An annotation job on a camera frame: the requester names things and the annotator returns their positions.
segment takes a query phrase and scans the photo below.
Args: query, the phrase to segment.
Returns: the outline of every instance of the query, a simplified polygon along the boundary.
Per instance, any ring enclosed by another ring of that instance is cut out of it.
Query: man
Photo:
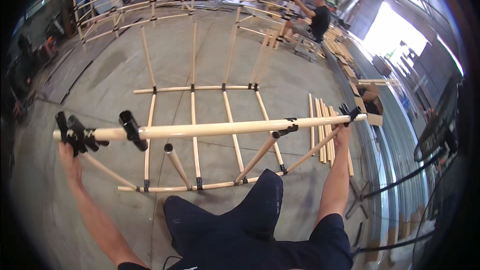
[[[223,215],[211,214],[178,196],[165,200],[163,209],[172,247],[183,257],[170,269],[350,269],[350,243],[341,214],[349,195],[347,160],[351,128],[340,126],[334,140],[335,161],[323,185],[309,240],[291,242],[273,238],[283,184],[278,175],[266,169],[243,201]],[[83,222],[100,249],[119,270],[147,269],[112,220],[88,195],[72,147],[60,143],[59,150]]]
[[[300,0],[293,1],[295,1],[308,18],[311,18],[311,24],[299,24],[288,21],[282,35],[285,35],[288,29],[291,28],[294,34],[300,34],[316,42],[323,41],[324,33],[327,31],[328,24],[330,23],[330,10],[327,7],[326,0],[313,0],[317,7],[315,10],[307,8]]]

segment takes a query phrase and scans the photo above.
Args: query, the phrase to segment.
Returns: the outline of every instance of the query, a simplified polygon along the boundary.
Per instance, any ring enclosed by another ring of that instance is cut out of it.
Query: box
[[[382,126],[384,107],[380,100],[380,89],[371,83],[368,86],[362,86],[350,81],[350,87],[355,94],[355,104],[360,108],[362,113],[367,114],[367,121],[370,125]]]

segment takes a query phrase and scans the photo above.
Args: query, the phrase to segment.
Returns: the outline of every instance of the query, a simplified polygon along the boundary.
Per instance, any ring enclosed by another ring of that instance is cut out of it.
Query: black connector
[[[79,152],[86,153],[87,147],[96,152],[99,146],[108,146],[108,141],[97,141],[93,135],[94,128],[85,128],[82,123],[73,115],[67,121],[65,113],[59,111],[55,116],[58,129],[60,130],[60,138],[62,142],[69,143],[73,148],[73,157],[76,157]]]
[[[345,127],[348,127],[349,124],[353,122],[353,120],[355,120],[355,118],[359,114],[362,113],[362,111],[360,110],[360,107],[356,106],[353,110],[350,110],[346,103],[343,103],[342,105],[340,105],[339,110],[344,116],[346,115],[350,116],[350,121],[348,123],[344,123]]]
[[[285,164],[280,165],[280,171],[283,172],[283,175],[285,175],[285,176],[289,173],[287,171],[287,169],[285,168]]]
[[[140,135],[138,135],[140,126],[135,121],[132,112],[129,110],[122,111],[119,115],[119,122],[127,132],[127,139],[132,141],[140,151],[146,151],[148,148],[147,140],[142,140]]]
[[[197,190],[203,190],[204,188],[202,187],[202,178],[197,177]]]

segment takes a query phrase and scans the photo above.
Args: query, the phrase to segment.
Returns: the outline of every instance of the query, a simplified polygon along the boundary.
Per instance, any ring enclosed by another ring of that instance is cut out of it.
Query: corrugated wall
[[[350,15],[350,32],[363,40],[377,17],[384,0],[360,0]]]
[[[452,75],[460,75],[459,69],[452,56],[439,40],[427,43],[425,49],[413,64],[420,78],[426,76],[425,86],[434,103],[438,103],[447,81]]]

